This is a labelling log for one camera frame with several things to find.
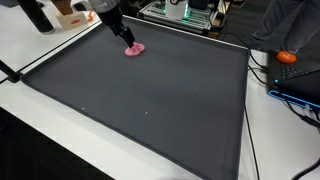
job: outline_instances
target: cable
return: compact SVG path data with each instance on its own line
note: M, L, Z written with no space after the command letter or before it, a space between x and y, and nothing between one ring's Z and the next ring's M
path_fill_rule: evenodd
M293 109L292 105L290 104L290 102L288 101L288 99L278 90L280 96L284 99L284 101L287 103L289 109L295 114L297 115L301 120L303 120L304 122L306 122L307 124L314 126L316 128L320 128L320 122L312 119L308 116L299 114L296 110Z
M265 69L265 70L268 71L268 68L267 68L266 66L263 66L263 65L259 64L259 63L256 61L256 59L253 57L253 55L252 55L252 53L251 53L251 49L250 49L250 47L247 45L247 43L245 43L245 42L244 42L238 35L236 35L235 33L231 33L231 32L228 32L228 31L227 31L227 29L228 29L228 23L227 23L227 21L225 22L225 26L226 26L226 27L225 27L224 29L226 29L226 32L220 32L220 34L225 34L225 36L221 39L221 41L224 40L224 38L226 37L227 34L231 34L231 35L235 36L246 48L249 49L249 54L250 54L250 57L252 58L253 62L254 62L256 65L258 65L259 67L261 67L262 69Z
M307 169L301 171L300 173L298 173L297 175L295 175L292 180L299 180L302 176L305 176L306 174L310 173L311 171L317 169L320 166L320 158L318 159L318 161L316 163L314 163L313 165L311 165L310 167L308 167Z
M257 80L258 80L259 82L261 82L262 84L268 85L266 82L262 81L262 80L259 78L259 76L256 74L256 72L252 69L252 67L251 67L250 65L248 65L248 67L249 67L249 70L251 70L251 72L252 72L253 75L257 78Z
M257 172L257 180L260 180L258 161L257 161L257 156L256 156L256 151L255 151L255 148L254 148L254 144L253 144L253 138L252 138L252 133L251 133L251 129L250 129L249 116L248 116L246 103L244 103L244 112L245 112L246 119L247 119L247 127L248 127L250 142L251 142L251 149L252 149L252 153L253 153L254 164L255 164L256 172Z
M227 5L226 5L226 2L224 0L222 0L222 2L223 2L223 6L224 6L224 12L223 13L226 14L227 13ZM222 33L224 34L224 36L223 36L223 38L221 38L221 41L223 41L227 36L227 34L225 34L224 32L228 32L228 21L227 20L225 21L225 25L223 27Z
M265 74L268 73L268 71L266 71L265 69L262 69L262 68L252 68L252 69L253 70L259 70L260 72L265 73Z
M315 113L315 114L316 114L317 120L320 121L319 113Z

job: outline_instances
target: orange cap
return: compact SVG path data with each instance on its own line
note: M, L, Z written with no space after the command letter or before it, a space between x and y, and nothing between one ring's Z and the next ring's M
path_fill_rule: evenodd
M277 59L285 64L292 64L297 61L297 57L287 51L280 51L277 55Z

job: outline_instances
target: pink object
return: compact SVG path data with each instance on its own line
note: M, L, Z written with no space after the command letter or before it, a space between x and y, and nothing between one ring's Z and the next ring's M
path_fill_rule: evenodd
M140 52L142 52L146 49L143 44L139 44L139 43L133 43L133 44Z
M127 56L138 56L142 51L144 51L146 48L143 44L139 44L139 43L133 43L133 46L131 48L127 48L125 50L125 54Z

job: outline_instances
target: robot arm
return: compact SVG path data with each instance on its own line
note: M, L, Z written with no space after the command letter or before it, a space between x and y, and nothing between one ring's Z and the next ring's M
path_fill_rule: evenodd
M101 21L109 26L115 36L122 37L129 48L134 46L135 38L129 27L122 24L122 12L118 0L89 0Z

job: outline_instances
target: dark pants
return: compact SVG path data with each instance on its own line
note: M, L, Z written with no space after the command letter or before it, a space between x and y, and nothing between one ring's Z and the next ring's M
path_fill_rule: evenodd
M292 53L304 46L320 29L320 0L273 0L253 34L250 48L260 49L286 17L300 8L280 50Z

